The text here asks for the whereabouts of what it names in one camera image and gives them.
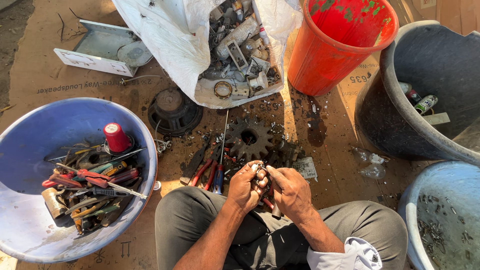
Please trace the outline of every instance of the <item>label sticker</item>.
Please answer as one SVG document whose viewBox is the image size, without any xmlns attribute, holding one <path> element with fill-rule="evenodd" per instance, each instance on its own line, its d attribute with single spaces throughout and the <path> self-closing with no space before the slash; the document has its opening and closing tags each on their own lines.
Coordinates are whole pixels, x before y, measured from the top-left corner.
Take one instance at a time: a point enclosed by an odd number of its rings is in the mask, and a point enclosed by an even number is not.
<svg viewBox="0 0 480 270">
<path fill-rule="evenodd" d="M 293 168 L 296 169 L 304 179 L 317 177 L 317 171 L 315 170 L 311 157 L 297 160 L 293 163 Z"/>
</svg>

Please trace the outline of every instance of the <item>red plastic bucket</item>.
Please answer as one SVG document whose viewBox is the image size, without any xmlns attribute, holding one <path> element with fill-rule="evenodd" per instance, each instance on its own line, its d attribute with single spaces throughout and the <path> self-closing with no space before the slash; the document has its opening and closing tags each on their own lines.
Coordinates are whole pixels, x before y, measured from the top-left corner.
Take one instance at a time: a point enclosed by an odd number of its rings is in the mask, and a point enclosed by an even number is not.
<svg viewBox="0 0 480 270">
<path fill-rule="evenodd" d="M 303 17 L 287 73 L 310 96 L 330 91 L 398 32 L 387 0 L 305 0 Z"/>
</svg>

